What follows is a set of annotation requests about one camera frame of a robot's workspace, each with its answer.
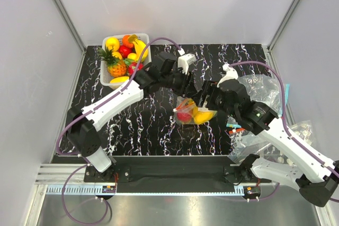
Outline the yellow banana bunch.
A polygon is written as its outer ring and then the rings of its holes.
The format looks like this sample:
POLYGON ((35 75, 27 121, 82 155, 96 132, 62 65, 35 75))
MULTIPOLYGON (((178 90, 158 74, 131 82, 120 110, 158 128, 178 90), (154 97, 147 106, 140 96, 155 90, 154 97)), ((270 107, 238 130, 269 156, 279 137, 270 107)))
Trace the yellow banana bunch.
POLYGON ((190 113, 191 116, 195 116, 198 112, 198 107, 192 99, 186 98, 182 104, 182 111, 184 113, 190 113))

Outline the clear bag orange zipper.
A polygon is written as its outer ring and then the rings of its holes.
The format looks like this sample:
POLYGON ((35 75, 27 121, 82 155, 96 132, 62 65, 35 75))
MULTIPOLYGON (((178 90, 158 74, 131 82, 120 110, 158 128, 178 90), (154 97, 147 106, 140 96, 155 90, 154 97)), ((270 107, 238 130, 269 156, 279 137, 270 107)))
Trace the clear bag orange zipper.
POLYGON ((217 115, 217 111, 208 110, 205 107, 198 107, 190 98, 178 97, 176 107, 173 109, 174 120, 177 124, 201 125, 209 122, 217 115))

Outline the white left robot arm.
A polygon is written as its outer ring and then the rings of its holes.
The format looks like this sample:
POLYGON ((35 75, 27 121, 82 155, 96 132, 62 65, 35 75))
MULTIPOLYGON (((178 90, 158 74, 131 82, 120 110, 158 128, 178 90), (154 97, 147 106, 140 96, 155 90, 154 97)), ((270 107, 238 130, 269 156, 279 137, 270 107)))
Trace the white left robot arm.
POLYGON ((101 146, 98 132, 111 118, 162 87, 182 97, 195 93, 189 66, 196 60, 192 53, 176 58, 163 52, 157 61, 134 71, 132 77, 109 95, 81 110, 72 108, 68 111, 66 138, 86 162, 96 169, 96 176, 100 180, 110 181, 114 176, 114 168, 112 160, 101 146))

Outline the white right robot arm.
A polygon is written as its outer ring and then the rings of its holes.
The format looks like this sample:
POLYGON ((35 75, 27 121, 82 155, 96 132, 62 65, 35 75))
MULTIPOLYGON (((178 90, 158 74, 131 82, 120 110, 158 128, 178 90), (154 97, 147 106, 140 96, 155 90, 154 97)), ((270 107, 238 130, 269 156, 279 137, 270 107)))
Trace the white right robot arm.
POLYGON ((235 168, 235 178, 247 182, 269 179, 287 185, 318 207, 331 200, 338 188, 338 163, 295 135, 269 106, 251 100, 244 85, 235 79, 221 84, 204 82, 193 99, 199 106, 233 117, 242 128, 274 145, 294 163, 284 165, 250 154, 235 168))

